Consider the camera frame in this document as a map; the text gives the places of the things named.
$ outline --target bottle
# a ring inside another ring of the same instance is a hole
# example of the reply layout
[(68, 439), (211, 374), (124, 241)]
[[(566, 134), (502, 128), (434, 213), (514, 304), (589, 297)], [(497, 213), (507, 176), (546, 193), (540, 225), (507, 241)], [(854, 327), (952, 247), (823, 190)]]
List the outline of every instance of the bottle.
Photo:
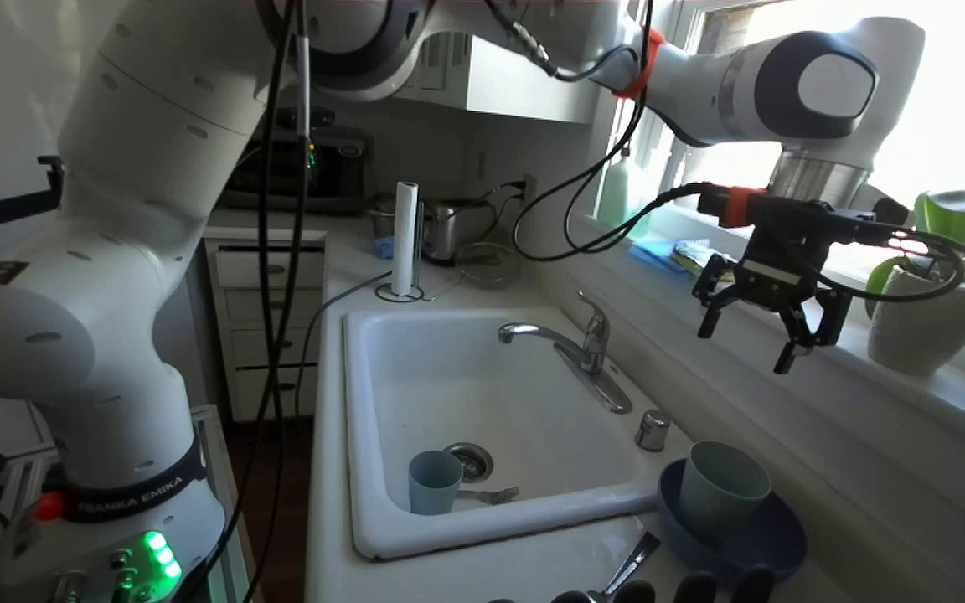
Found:
[(606, 165), (593, 218), (608, 225), (608, 228), (622, 225), (625, 193), (631, 193), (631, 152), (618, 147), (615, 165)]

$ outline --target faucet handle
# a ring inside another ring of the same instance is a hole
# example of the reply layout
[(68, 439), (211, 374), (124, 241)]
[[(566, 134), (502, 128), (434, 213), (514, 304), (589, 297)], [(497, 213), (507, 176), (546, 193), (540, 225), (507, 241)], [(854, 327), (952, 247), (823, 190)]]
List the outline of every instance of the faucet handle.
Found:
[(585, 297), (585, 292), (578, 288), (577, 297), (589, 307), (589, 317), (585, 317), (585, 347), (597, 347), (597, 353), (606, 353), (606, 343), (608, 343), (608, 317), (606, 310)]

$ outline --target plate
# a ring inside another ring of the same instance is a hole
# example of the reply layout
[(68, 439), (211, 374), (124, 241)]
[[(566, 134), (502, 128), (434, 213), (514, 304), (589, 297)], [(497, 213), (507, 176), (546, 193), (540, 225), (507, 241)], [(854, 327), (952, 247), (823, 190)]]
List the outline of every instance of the plate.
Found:
[(683, 558), (683, 566), (704, 568), (716, 583), (735, 585), (749, 568), (767, 568), (779, 583), (806, 558), (806, 534), (776, 494), (767, 495), (729, 539), (709, 546), (683, 527), (680, 484), (683, 459), (661, 474), (657, 506), (666, 546)]

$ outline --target sink drain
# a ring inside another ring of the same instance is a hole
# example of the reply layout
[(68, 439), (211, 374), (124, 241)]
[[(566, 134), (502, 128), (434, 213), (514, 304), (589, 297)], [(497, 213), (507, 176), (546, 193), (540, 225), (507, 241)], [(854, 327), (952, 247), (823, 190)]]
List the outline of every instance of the sink drain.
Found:
[(460, 459), (460, 465), (462, 465), (462, 484), (489, 480), (489, 474), (493, 474), (493, 455), (489, 455), (482, 446), (477, 446), (477, 442), (453, 442), (453, 446), (445, 446), (445, 451)]

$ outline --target sink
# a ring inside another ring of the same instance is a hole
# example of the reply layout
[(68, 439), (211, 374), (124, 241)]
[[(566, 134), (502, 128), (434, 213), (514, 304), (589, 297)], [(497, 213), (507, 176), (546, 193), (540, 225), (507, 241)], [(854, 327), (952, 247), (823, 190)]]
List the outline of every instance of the sink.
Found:
[[(497, 340), (502, 321), (583, 336), (546, 307), (349, 310), (349, 490), (351, 539), (369, 558), (399, 558), (654, 509), (657, 476), (688, 455), (669, 429), (663, 451), (633, 446), (651, 402), (614, 417), (552, 353), (552, 343)], [(519, 485), (502, 506), (460, 500), (453, 511), (408, 511), (408, 463), (422, 449), (482, 446), (493, 474), (464, 490)]]

